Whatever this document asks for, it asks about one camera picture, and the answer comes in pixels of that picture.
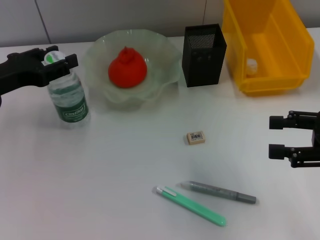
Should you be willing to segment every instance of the pen clip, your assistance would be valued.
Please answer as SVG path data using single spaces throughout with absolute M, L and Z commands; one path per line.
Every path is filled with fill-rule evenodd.
M 170 194 L 170 195 L 172 195 L 174 197 L 177 196 L 177 194 L 175 192 L 168 190 L 165 186 L 157 186 L 156 187 L 156 192 L 158 194 L 161 194 L 162 192 L 166 192 L 167 194 Z

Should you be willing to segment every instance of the white table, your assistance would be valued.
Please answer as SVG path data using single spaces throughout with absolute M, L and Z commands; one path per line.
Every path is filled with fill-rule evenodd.
M 91 122 L 77 130 L 59 128 L 46 88 L 3 95 L 1 239 L 319 239 L 320 168 L 293 169 L 287 158 L 268 158 L 271 143 L 311 146 L 310 130 L 269 130 L 271 115 L 320 111 L 320 28 L 309 31 L 316 48 L 311 76 L 286 95 L 246 97 L 224 65 L 218 85 L 187 88 L 182 76 L 141 109 L 116 111 L 91 101 Z M 170 40 L 183 49 L 183 37 Z M 81 59 L 90 44 L 58 46 Z M 33 47 L 0 48 L 0 62 Z M 75 71 L 84 77 L 81 66 Z M 186 145 L 186 133 L 198 130 L 206 143 Z M 185 180 L 257 196 L 259 204 L 175 187 Z M 225 216 L 227 227 L 152 193 L 158 184 Z

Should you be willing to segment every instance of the green bottle label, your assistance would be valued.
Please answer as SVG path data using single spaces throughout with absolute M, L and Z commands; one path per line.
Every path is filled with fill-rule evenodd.
M 86 103 L 86 98 L 83 97 L 82 100 L 74 106 L 61 107 L 55 105 L 59 117 L 67 123 L 76 123 L 84 119 L 88 114 L 88 106 Z

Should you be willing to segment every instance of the black mesh pen holder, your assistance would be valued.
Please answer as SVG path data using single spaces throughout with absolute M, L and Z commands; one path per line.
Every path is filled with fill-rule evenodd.
M 182 56 L 187 87 L 218 84 L 226 49 L 219 24 L 187 26 Z

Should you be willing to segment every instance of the yellow plastic bin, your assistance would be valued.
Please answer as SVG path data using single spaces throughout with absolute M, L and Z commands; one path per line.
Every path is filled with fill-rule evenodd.
M 309 77 L 315 44 L 289 0 L 224 0 L 222 32 L 245 94 L 278 94 Z M 247 75 L 247 59 L 257 62 L 255 75 Z

